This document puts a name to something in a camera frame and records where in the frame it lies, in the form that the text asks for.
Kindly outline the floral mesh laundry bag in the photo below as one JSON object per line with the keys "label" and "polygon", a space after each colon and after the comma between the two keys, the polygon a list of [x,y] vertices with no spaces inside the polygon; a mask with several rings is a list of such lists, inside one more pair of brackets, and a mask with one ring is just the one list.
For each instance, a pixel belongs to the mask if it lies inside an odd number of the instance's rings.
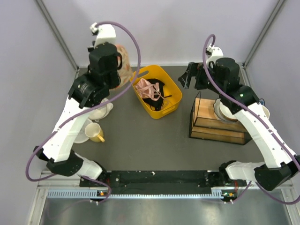
{"label": "floral mesh laundry bag", "polygon": [[116,89],[122,87],[128,81],[130,81],[133,77],[133,71],[132,71],[132,68],[131,68],[130,62],[129,62],[129,54],[128,54],[126,48],[122,45],[116,45],[116,47],[117,47],[118,53],[120,53],[122,56],[122,59],[120,59],[120,56],[118,56],[118,65],[122,62],[122,67],[120,70],[118,70],[118,75],[120,77],[120,84],[117,87],[112,88],[110,90],[116,90]]}

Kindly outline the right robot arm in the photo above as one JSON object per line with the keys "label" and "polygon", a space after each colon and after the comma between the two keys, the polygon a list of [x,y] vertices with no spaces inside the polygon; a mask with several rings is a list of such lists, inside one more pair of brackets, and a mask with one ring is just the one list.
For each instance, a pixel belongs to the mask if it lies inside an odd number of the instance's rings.
{"label": "right robot arm", "polygon": [[209,89],[219,96],[216,100],[201,95],[195,98],[189,136],[242,145],[254,141],[263,162],[223,163],[219,181],[226,186],[235,180],[254,181],[272,191],[297,174],[300,157],[279,137],[270,123],[268,110],[259,103],[254,91],[240,83],[239,72],[239,65],[231,58],[211,61],[206,67],[196,62],[188,64],[179,78],[181,85],[189,88],[194,77],[197,90]]}

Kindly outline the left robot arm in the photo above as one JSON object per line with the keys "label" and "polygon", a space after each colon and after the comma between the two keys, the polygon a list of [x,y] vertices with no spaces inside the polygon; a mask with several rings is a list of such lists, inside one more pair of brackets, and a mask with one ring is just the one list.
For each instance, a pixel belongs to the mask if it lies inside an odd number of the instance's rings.
{"label": "left robot arm", "polygon": [[120,57],[117,47],[108,42],[96,46],[89,53],[89,70],[74,80],[54,128],[56,134],[37,152],[37,157],[47,162],[46,166],[52,173],[66,177],[74,174],[86,176],[96,186],[106,182],[101,166],[76,154],[72,146],[92,108],[120,84]]}

